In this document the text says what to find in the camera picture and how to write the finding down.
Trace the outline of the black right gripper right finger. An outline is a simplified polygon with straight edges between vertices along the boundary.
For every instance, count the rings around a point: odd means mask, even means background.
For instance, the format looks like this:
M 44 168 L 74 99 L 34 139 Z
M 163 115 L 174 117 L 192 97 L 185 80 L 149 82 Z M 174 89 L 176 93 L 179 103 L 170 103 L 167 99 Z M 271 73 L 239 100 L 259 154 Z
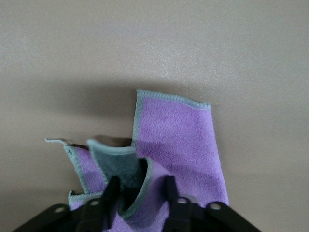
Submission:
M 165 190 L 169 203 L 165 232 L 261 232 L 223 202 L 201 207 L 180 196 L 174 176 L 165 177 Z

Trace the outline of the purple grey microfibre towel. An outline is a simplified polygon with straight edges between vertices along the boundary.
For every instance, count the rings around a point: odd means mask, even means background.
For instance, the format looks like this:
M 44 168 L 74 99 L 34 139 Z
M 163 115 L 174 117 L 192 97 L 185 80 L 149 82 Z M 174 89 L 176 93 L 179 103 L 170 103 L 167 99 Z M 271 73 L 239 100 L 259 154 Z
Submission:
M 217 149 L 211 106 L 190 99 L 138 90 L 132 143 L 111 147 L 95 139 L 86 147 L 64 143 L 80 179 L 83 193 L 68 196 L 76 210 L 99 197 L 113 176 L 123 190 L 134 190 L 123 201 L 108 232 L 162 232 L 169 215 L 164 178 L 174 176 L 182 196 L 201 206 L 228 203 Z

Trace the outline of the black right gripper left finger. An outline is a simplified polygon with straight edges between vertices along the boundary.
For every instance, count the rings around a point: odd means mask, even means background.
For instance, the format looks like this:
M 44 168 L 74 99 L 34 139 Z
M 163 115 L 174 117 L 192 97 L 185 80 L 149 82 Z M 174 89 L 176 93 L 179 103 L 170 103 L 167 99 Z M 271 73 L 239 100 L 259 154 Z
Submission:
M 55 204 L 12 232 L 103 232 L 112 228 L 120 196 L 120 179 L 113 176 L 103 194 L 80 208 Z

